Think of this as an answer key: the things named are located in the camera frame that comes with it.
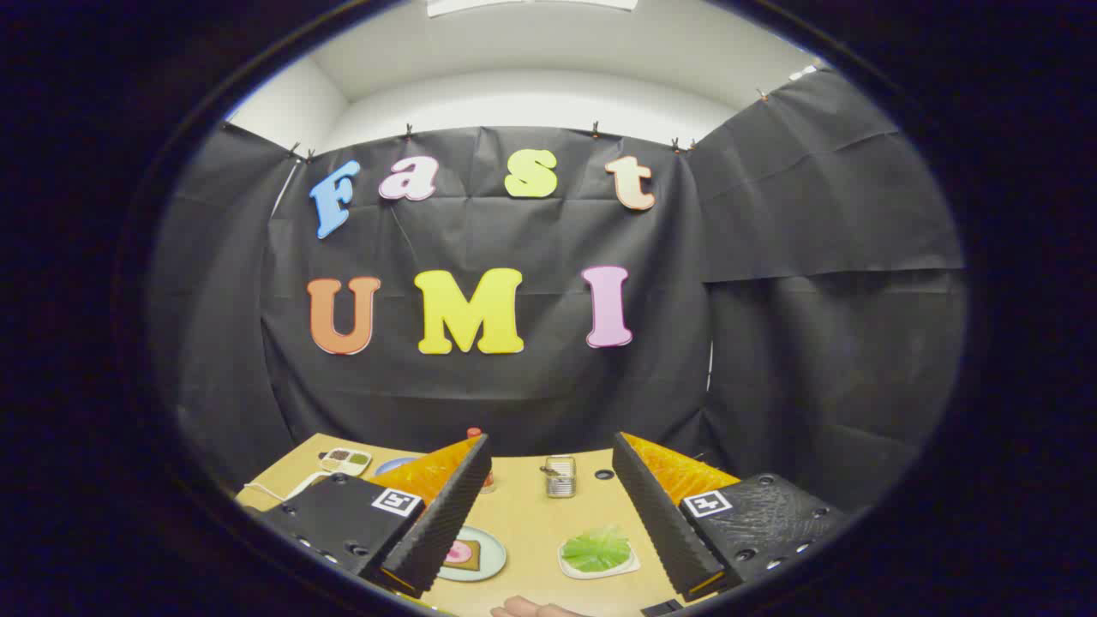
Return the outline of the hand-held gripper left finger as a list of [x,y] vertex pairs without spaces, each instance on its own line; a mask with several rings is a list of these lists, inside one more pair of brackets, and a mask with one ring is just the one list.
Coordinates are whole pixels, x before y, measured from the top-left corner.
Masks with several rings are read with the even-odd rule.
[[483,481],[489,437],[470,437],[372,479],[336,472],[255,519],[330,566],[412,598],[434,585]]

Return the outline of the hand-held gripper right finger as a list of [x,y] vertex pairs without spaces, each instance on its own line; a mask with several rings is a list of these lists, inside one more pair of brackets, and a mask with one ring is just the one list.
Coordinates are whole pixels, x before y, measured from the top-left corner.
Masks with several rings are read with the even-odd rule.
[[615,435],[612,464],[686,601],[770,577],[846,518],[778,474],[737,479],[633,434]]

